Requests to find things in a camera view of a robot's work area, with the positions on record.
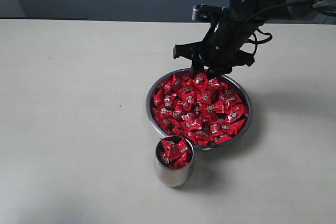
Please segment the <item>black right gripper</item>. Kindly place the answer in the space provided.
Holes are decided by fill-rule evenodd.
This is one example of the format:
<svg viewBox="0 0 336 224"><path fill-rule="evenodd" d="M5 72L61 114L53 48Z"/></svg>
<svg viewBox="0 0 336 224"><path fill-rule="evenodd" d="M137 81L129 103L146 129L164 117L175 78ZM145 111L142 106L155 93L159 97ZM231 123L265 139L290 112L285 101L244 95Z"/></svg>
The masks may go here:
<svg viewBox="0 0 336 224"><path fill-rule="evenodd" d="M236 66L250 67L255 62L254 53L241 50L256 31L256 22L235 20L229 11L211 23L202 41L175 45L173 58L192 59L192 72L196 75L207 67L209 78L228 74Z"/></svg>

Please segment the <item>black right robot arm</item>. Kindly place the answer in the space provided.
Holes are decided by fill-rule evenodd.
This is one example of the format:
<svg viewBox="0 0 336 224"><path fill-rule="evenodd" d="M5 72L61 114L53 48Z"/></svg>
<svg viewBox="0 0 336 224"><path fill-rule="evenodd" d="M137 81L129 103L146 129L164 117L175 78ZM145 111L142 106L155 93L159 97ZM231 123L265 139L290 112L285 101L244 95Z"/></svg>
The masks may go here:
<svg viewBox="0 0 336 224"><path fill-rule="evenodd" d="M258 40L255 33L270 20L312 21L319 15L335 16L335 0L230 0L228 7L205 4L193 7L194 21L210 23L203 40L175 45L173 57L192 62L194 73L207 68L207 75L215 77L232 72L237 66L251 66L255 53L241 50L272 40L272 34Z"/></svg>

